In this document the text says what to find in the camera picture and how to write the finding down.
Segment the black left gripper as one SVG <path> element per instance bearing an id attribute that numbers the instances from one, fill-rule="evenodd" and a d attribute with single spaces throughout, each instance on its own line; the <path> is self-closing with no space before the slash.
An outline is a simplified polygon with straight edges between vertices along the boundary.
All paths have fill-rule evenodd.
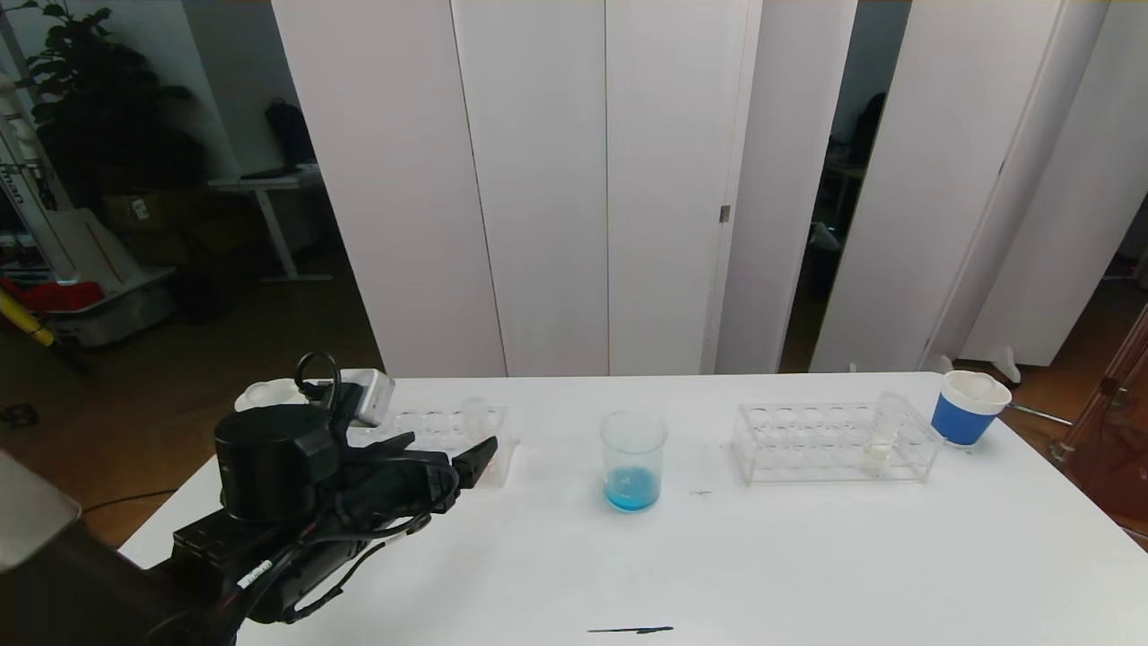
<path id="1" fill-rule="evenodd" d="M 367 451 L 397 456 L 359 457 L 347 466 L 347 508 L 360 515 L 418 515 L 453 503 L 457 488 L 475 488 L 499 451 L 491 436 L 448 461 L 443 451 L 405 451 L 414 431 L 373 442 Z"/>

